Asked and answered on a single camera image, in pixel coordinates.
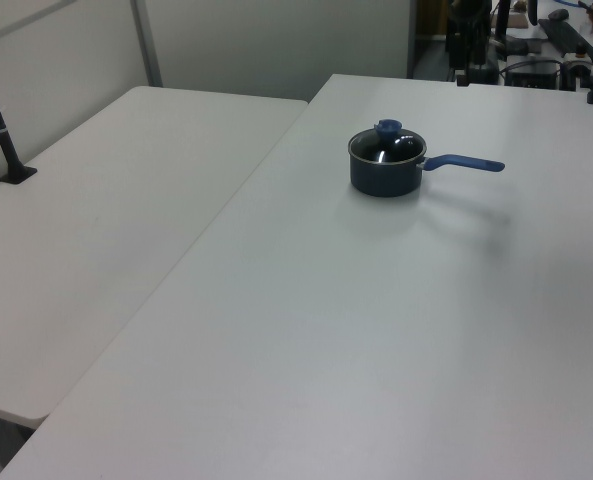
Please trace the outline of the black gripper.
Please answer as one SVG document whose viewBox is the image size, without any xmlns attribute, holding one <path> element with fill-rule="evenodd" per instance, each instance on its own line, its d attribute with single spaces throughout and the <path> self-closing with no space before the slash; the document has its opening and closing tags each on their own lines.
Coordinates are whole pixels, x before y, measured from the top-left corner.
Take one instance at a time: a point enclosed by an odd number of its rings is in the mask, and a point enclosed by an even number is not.
<svg viewBox="0 0 593 480">
<path fill-rule="evenodd" d="M 474 29 L 470 41 L 470 62 L 475 66 L 487 63 L 487 31 L 490 28 L 490 0 L 449 0 L 446 51 L 450 69 L 465 68 L 465 40 L 459 30 Z"/>
</svg>

